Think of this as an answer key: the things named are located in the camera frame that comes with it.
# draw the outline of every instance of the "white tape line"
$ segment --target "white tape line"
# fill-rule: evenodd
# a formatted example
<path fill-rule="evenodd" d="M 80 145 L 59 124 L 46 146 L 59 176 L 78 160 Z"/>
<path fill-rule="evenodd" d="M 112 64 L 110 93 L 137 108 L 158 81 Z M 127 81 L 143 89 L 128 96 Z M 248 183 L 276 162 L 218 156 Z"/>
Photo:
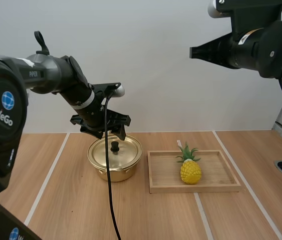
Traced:
<path fill-rule="evenodd" d="M 279 229 L 277 228 L 277 226 L 275 225 L 275 223 L 273 222 L 273 220 L 271 219 L 271 217 L 269 216 L 269 214 L 267 213 L 267 211 L 265 210 L 265 208 L 263 207 L 261 201 L 259 200 L 259 198 L 256 196 L 255 192 L 253 191 L 253 189 L 251 188 L 251 186 L 249 185 L 249 183 L 247 182 L 246 178 L 243 176 L 241 170 L 239 169 L 239 167 L 236 165 L 236 163 L 234 162 L 234 159 L 232 158 L 232 156 L 230 155 L 230 153 L 227 151 L 226 147 L 224 146 L 224 144 L 222 143 L 222 141 L 220 140 L 219 136 L 217 135 L 217 133 L 215 131 L 213 131 L 213 134 L 215 136 L 215 138 L 217 139 L 217 141 L 219 142 L 219 144 L 221 145 L 222 149 L 224 150 L 224 152 L 226 153 L 227 157 L 229 158 L 229 160 L 231 161 L 233 167 L 235 168 L 235 170 L 237 171 L 237 173 L 239 174 L 239 176 L 241 177 L 243 183 L 245 184 L 246 188 L 248 189 L 248 191 L 250 192 L 250 194 L 252 195 L 254 201 L 256 202 L 257 206 L 259 206 L 260 210 L 262 211 L 264 217 L 266 218 L 266 220 L 269 222 L 270 226 L 272 227 L 273 231 L 276 233 L 277 237 L 279 238 L 279 240 L 282 240 L 282 234 L 279 231 Z"/>
<path fill-rule="evenodd" d="M 69 136 L 70 136 L 70 133 L 67 133 L 66 136 L 65 136 L 65 138 L 64 138 L 64 141 L 63 141 L 63 143 L 62 143 L 62 145 L 61 145 L 61 148 L 60 148 L 59 152 L 57 153 L 57 155 L 56 155 L 56 157 L 55 157 L 55 159 L 54 159 L 54 162 L 52 163 L 52 166 L 50 167 L 50 170 L 49 170 L 49 172 L 47 173 L 47 175 L 46 175 L 46 177 L 45 177 L 45 180 L 44 180 L 44 182 L 43 182 L 43 184 L 42 184 L 42 186 L 41 186 L 41 188 L 40 188 L 39 193 L 38 193 L 37 196 L 36 196 L 36 199 L 35 199 L 35 201 L 34 201 L 32 207 L 31 207 L 31 210 L 30 210 L 29 214 L 27 215 L 27 217 L 26 217 L 26 219 L 25 219 L 25 221 L 24 221 L 24 225 L 26 225 L 26 226 L 28 226 L 29 222 L 31 221 L 31 218 L 32 218 L 32 216 L 33 216 L 33 214 L 34 214 L 34 211 L 35 211 L 35 209 L 36 209 L 36 207 L 37 207 L 37 205 L 38 205 L 38 203 L 39 203 L 39 201 L 40 201 L 40 199 L 41 199 L 41 197 L 42 197 L 42 195 L 43 195 L 43 192 L 44 192 L 44 190 L 45 190 L 45 187 L 46 187 L 47 183 L 48 183 L 49 180 L 50 180 L 50 177 L 51 177 L 51 175 L 52 175 L 52 173 L 53 173 L 53 170 L 54 170 L 54 168 L 55 168 L 55 165 L 57 164 L 57 161 L 59 160 L 59 158 L 60 158 L 60 156 L 61 156 L 61 154 L 62 154 L 62 151 L 63 151 L 63 149 L 64 149 L 64 146 L 65 146 L 66 141 L 67 141 L 67 139 L 69 138 Z"/>
<path fill-rule="evenodd" d="M 181 144 L 180 140 L 177 140 L 177 145 L 179 147 L 182 147 L 182 144 Z M 208 240 L 214 240 L 212 232 L 211 232 L 211 229 L 210 229 L 209 222 L 207 221 L 207 218 L 206 218 L 206 215 L 205 215 L 205 211 L 204 211 L 203 205 L 201 203 L 200 196 L 199 196 L 199 194 L 197 192 L 195 192 L 194 193 L 194 197 L 195 197 L 195 200 L 196 200 L 197 207 L 198 207 L 198 209 L 200 211 L 200 214 L 201 214 L 201 218 L 202 218 L 202 222 L 203 222 L 203 225 L 204 225 L 204 228 L 205 228 L 207 239 Z"/>

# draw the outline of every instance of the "pot lid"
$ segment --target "pot lid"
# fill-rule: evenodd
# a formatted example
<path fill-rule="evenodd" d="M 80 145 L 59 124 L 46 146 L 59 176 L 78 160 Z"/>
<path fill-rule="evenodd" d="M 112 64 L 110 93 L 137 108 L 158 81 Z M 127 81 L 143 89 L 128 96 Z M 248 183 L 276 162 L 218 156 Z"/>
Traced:
<path fill-rule="evenodd" d="M 132 136 L 126 136 L 120 140 L 116 135 L 108 136 L 109 165 L 110 169 L 127 169 L 135 165 L 141 155 L 142 147 L 140 142 Z M 87 151 L 87 157 L 93 166 L 100 170 L 106 167 L 105 162 L 105 138 L 96 140 Z"/>

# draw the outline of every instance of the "pineapple leaves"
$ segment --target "pineapple leaves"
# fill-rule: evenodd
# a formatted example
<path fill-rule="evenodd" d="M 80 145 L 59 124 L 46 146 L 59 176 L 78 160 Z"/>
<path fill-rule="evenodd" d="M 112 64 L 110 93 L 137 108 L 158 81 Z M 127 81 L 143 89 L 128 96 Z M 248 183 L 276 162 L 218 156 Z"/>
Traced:
<path fill-rule="evenodd" d="M 181 146 L 178 146 L 178 147 L 182 151 L 183 156 L 177 156 L 177 158 L 182 158 L 183 161 L 186 160 L 186 159 L 191 159 L 193 161 L 200 160 L 200 158 L 199 159 L 195 159 L 195 156 L 193 156 L 193 153 L 197 152 L 198 149 L 197 148 L 193 148 L 193 149 L 190 150 L 187 142 L 185 142 L 185 148 L 182 148 Z"/>
<path fill-rule="evenodd" d="M 197 150 L 197 148 L 193 148 L 192 150 L 191 150 L 191 155 L 193 154 L 193 152 L 197 152 L 198 150 Z"/>

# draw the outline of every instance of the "golden pot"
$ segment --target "golden pot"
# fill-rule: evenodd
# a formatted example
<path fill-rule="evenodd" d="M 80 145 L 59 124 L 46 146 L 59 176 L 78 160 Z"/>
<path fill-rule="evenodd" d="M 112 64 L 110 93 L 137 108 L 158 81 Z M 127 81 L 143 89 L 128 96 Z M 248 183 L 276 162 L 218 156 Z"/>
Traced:
<path fill-rule="evenodd" d="M 108 146 L 111 182 L 124 181 L 133 176 L 136 171 L 136 164 L 142 155 L 140 142 L 128 135 L 122 141 L 111 134 L 108 136 Z M 87 151 L 87 157 L 96 168 L 97 174 L 107 181 L 104 137 L 92 143 Z"/>

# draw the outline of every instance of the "white wall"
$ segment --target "white wall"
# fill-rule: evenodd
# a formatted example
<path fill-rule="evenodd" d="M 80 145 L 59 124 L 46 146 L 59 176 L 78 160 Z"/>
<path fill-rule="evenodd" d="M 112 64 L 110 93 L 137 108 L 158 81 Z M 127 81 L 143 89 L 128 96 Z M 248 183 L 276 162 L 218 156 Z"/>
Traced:
<path fill-rule="evenodd" d="M 208 0 L 0 0 L 0 54 L 27 57 L 40 30 L 53 56 L 72 55 L 92 84 L 122 82 L 109 107 L 130 132 L 270 129 L 282 107 L 275 79 L 189 59 L 189 48 L 231 31 Z M 76 132 L 75 112 L 30 94 L 25 132 Z"/>

